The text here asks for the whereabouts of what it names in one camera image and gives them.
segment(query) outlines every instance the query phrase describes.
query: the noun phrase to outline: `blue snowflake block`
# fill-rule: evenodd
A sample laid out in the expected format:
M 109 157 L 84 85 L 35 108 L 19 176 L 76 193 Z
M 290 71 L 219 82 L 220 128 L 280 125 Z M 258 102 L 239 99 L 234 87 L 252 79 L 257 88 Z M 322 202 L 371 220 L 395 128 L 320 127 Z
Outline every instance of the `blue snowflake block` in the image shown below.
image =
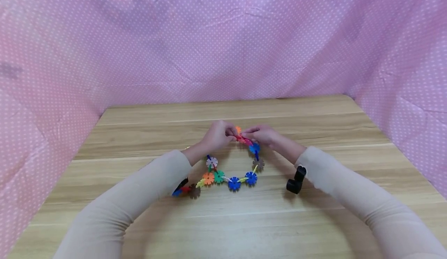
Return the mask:
M 228 188 L 231 191 L 238 191 L 241 188 L 241 183 L 239 182 L 238 177 L 232 177 L 228 182 Z
M 259 144 L 253 143 L 252 145 L 249 146 L 249 150 L 251 153 L 256 154 L 256 152 L 259 153 L 259 151 L 261 150 L 261 147 L 259 146 Z
M 182 194 L 182 190 L 181 189 L 178 189 L 178 190 L 176 190 L 176 191 L 174 191 L 174 193 L 172 194 L 174 197 L 179 197 L 180 196 L 180 194 Z
M 256 176 L 256 174 L 253 172 L 246 173 L 245 177 L 247 178 L 245 182 L 248 183 L 248 185 L 250 186 L 254 185 L 258 181 L 258 176 Z

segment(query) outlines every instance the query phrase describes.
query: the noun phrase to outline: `pink polka dot fabric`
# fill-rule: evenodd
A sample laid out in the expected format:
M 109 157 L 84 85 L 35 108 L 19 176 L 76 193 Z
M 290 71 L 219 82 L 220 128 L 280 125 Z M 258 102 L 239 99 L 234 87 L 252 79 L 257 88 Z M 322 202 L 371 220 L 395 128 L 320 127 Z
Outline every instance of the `pink polka dot fabric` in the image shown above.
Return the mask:
M 108 106 L 347 94 L 447 196 L 447 0 L 0 0 L 0 258 Z

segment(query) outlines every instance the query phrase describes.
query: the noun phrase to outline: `wooden table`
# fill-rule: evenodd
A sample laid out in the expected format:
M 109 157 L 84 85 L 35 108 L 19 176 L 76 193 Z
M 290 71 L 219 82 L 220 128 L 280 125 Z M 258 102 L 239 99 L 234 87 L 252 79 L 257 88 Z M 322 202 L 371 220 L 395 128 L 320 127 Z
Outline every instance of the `wooden table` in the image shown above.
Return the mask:
M 172 149 L 199 141 L 212 120 L 242 128 L 267 123 L 332 154 L 413 209 L 447 244 L 447 203 L 364 112 L 346 96 L 123 106 L 107 109 L 9 258 L 51 258 L 76 214 L 130 173 Z M 217 153 L 227 176 L 244 176 L 252 159 L 233 144 Z M 203 189 L 197 200 L 168 197 L 127 232 L 123 258 L 380 258 L 370 230 L 306 182 L 285 190 L 294 168 L 263 149 L 253 188 Z M 194 167 L 194 179 L 205 170 Z

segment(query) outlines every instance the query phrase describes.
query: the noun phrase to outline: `toy chain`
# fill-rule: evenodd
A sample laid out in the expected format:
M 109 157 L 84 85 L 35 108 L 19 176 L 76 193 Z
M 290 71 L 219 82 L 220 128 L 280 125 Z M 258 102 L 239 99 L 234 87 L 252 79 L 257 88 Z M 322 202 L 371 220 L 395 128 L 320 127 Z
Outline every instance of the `toy chain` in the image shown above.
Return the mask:
M 184 194 L 189 194 L 191 198 L 197 198 L 200 196 L 201 188 L 205 185 L 210 186 L 213 183 L 221 184 L 226 182 L 230 191 L 236 192 L 241 188 L 241 183 L 247 183 L 249 186 L 253 186 L 258 181 L 258 175 L 256 173 L 261 172 L 264 169 L 264 160 L 259 159 L 259 152 L 261 147 L 258 143 L 252 142 L 241 135 L 241 128 L 236 126 L 237 136 L 236 140 L 241 144 L 247 145 L 251 153 L 254 154 L 255 158 L 252 162 L 253 171 L 249 171 L 244 177 L 226 177 L 225 173 L 221 170 L 217 170 L 218 161 L 215 157 L 209 155 L 206 156 L 206 165 L 208 166 L 208 172 L 202 176 L 202 179 L 196 184 L 190 186 L 184 186 L 188 179 L 183 180 L 182 183 L 174 191 L 173 196 L 180 196 Z

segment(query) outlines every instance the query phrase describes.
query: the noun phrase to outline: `black clip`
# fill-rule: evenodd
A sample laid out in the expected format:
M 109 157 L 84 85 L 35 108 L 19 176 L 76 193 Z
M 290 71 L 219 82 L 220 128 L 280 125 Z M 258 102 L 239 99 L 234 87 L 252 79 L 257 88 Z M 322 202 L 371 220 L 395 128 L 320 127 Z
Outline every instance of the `black clip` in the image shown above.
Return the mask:
M 177 190 L 179 190 L 179 189 L 182 188 L 183 186 L 185 186 L 186 183 L 188 183 L 188 178 L 183 179 L 183 181 L 177 186 L 177 188 L 174 190 L 174 192 L 177 191 Z
M 298 166 L 294 179 L 289 179 L 287 181 L 286 189 L 292 193 L 298 194 L 301 191 L 301 186 L 303 186 L 303 180 L 306 176 L 306 168 Z

